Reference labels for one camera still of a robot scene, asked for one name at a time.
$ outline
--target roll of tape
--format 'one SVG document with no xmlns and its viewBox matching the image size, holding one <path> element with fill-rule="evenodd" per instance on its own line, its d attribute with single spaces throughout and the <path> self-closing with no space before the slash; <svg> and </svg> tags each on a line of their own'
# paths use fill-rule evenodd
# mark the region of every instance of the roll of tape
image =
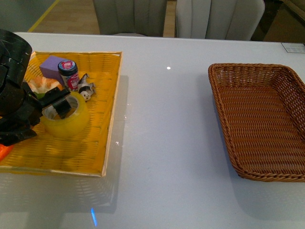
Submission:
<svg viewBox="0 0 305 229">
<path fill-rule="evenodd" d="M 66 138 L 78 134 L 88 124 L 90 114 L 82 95 L 71 92 L 66 100 L 71 106 L 72 114 L 60 119 L 53 106 L 42 111 L 41 122 L 46 131 L 54 137 Z"/>
</svg>

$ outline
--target chair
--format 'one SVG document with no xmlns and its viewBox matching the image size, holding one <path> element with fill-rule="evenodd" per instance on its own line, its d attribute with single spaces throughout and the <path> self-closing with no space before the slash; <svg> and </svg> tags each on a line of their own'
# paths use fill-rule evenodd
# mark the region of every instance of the chair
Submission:
<svg viewBox="0 0 305 229">
<path fill-rule="evenodd" d="M 264 0 L 177 0 L 176 36 L 249 41 Z"/>
<path fill-rule="evenodd" d="M 162 37 L 167 0 L 93 0 L 101 34 Z"/>
</svg>

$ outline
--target table surface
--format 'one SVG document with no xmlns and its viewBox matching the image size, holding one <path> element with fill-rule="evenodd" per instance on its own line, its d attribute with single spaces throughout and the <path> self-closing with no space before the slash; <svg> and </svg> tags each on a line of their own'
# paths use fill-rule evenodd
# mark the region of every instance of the table surface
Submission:
<svg viewBox="0 0 305 229">
<path fill-rule="evenodd" d="M 123 51 L 122 77 L 106 177 L 0 174 L 0 228 L 304 228 L 304 183 L 234 171 L 207 69 L 277 63 L 304 80 L 305 54 L 266 42 L 18 35 L 34 51 Z"/>
</svg>

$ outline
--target brown wicker basket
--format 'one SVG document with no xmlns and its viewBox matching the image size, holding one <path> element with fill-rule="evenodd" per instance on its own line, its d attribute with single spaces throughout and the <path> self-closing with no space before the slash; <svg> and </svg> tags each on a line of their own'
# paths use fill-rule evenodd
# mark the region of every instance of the brown wicker basket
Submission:
<svg viewBox="0 0 305 229">
<path fill-rule="evenodd" d="M 216 63 L 209 79 L 239 176 L 305 181 L 305 85 L 277 64 Z"/>
</svg>

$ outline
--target yellow woven tray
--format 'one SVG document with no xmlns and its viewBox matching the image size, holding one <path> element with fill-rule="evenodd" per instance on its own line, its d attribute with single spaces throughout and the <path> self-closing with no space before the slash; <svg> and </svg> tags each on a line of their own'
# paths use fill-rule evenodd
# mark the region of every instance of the yellow woven tray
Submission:
<svg viewBox="0 0 305 229">
<path fill-rule="evenodd" d="M 43 124 L 36 125 L 33 130 L 37 136 L 16 144 L 0 162 L 0 172 L 104 176 L 122 53 L 34 52 L 26 81 L 41 75 L 39 66 L 50 55 L 75 61 L 80 77 L 87 73 L 90 76 L 87 81 L 96 84 L 96 94 L 87 102 L 89 124 L 67 139 L 53 137 L 44 130 Z"/>
<path fill-rule="evenodd" d="M 220 63 L 209 79 L 239 176 L 305 182 L 305 85 L 289 67 Z"/>
</svg>

